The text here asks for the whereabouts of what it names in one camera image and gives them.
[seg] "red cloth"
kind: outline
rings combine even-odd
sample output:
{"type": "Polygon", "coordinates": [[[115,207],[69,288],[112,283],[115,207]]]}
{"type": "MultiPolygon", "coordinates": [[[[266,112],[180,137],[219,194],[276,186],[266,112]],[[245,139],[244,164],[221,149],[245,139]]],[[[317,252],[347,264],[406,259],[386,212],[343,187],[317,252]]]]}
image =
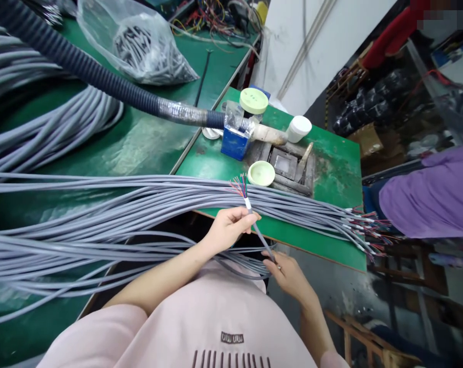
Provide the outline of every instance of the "red cloth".
{"type": "Polygon", "coordinates": [[[417,21],[424,19],[425,11],[430,9],[431,0],[412,0],[410,6],[374,42],[363,60],[363,66],[366,69],[375,69],[383,64],[387,56],[395,55],[417,29],[417,21]]]}

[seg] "person's left hand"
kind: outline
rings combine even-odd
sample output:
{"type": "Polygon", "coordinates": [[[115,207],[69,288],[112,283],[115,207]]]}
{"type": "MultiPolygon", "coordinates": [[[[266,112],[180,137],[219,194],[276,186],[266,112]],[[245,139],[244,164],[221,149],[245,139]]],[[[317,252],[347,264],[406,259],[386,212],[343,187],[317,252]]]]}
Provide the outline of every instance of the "person's left hand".
{"type": "Polygon", "coordinates": [[[245,207],[220,210],[202,243],[218,254],[231,248],[240,234],[250,234],[252,225],[261,218],[256,212],[249,214],[245,207]]]}

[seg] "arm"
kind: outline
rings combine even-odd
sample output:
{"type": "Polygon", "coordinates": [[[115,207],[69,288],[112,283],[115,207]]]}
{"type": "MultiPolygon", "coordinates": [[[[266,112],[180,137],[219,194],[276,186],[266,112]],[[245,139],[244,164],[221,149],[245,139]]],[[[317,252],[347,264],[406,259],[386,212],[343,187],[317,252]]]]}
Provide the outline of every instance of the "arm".
{"type": "Polygon", "coordinates": [[[294,258],[281,252],[273,251],[273,254],[277,264],[268,259],[264,260],[264,264],[281,289],[299,302],[301,307],[299,336],[319,367],[322,356],[327,351],[336,354],[336,350],[318,297],[294,258]]]}
{"type": "Polygon", "coordinates": [[[240,234],[249,234],[251,226],[260,218],[257,214],[249,215],[243,207],[219,211],[202,241],[133,280],[104,308],[130,304],[142,308],[149,316],[165,298],[187,284],[207,261],[230,248],[240,234]]]}

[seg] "purple cloth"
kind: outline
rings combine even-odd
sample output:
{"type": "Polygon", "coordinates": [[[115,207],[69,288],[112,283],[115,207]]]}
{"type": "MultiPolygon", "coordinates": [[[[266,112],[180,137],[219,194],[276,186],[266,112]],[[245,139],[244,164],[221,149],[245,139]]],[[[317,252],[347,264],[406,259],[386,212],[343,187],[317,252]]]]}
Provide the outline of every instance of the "purple cloth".
{"type": "Polygon", "coordinates": [[[380,191],[380,207],[409,238],[463,237],[463,147],[434,154],[424,169],[396,176],[380,191]]]}

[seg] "black stripe print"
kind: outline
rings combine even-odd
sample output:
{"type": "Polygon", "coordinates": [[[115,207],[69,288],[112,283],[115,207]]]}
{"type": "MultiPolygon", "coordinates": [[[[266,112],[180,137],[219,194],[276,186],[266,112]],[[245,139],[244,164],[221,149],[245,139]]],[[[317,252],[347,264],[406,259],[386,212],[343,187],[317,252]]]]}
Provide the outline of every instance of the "black stripe print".
{"type": "Polygon", "coordinates": [[[231,353],[228,353],[228,364],[226,364],[225,353],[221,352],[221,359],[216,350],[204,350],[201,355],[201,364],[197,365],[197,356],[199,351],[194,352],[192,360],[192,368],[271,368],[271,361],[269,357],[262,358],[261,356],[251,353],[235,353],[234,359],[231,353]],[[267,366],[264,365],[264,359],[267,360],[267,366]]]}
{"type": "Polygon", "coordinates": [[[192,368],[195,368],[195,363],[197,363],[197,350],[194,353],[194,363],[192,363],[192,368]]]}

